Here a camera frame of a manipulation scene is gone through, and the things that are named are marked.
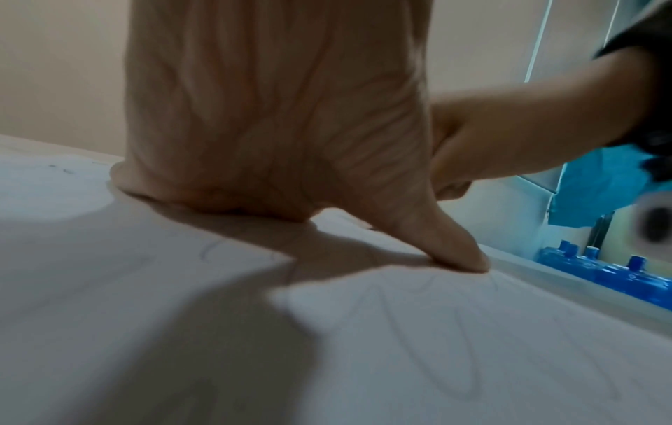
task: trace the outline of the black sleeve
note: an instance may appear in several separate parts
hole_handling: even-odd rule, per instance
[[[616,36],[598,55],[627,47],[644,48],[656,57],[660,89],[652,114],[615,145],[634,143],[653,155],[672,156],[672,0]]]

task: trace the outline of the blue bottle cap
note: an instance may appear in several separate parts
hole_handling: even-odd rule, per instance
[[[579,253],[579,247],[574,244],[569,244],[565,249],[565,257],[576,257]]]
[[[583,255],[589,260],[597,260],[597,255],[600,254],[600,248],[594,246],[586,246],[586,249],[583,251]]]
[[[646,258],[640,256],[632,256],[630,257],[630,261],[628,262],[628,268],[630,269],[631,272],[641,272],[642,270],[644,270],[645,265],[646,265]]]

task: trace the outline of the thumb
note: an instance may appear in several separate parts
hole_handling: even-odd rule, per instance
[[[401,241],[426,252],[439,263],[467,272],[487,272],[489,260],[474,237],[446,215],[439,207],[431,188],[402,220],[380,220],[377,227]]]

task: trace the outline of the dark round hole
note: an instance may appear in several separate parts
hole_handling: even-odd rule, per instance
[[[646,214],[642,224],[642,233],[647,241],[659,244],[672,235],[672,211],[667,208],[654,208]]]

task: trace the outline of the blue cloth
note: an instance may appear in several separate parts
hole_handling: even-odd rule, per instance
[[[593,151],[566,165],[548,223],[571,228],[592,227],[597,219],[632,205],[645,192],[672,190],[654,185],[641,163],[651,158],[631,145]]]

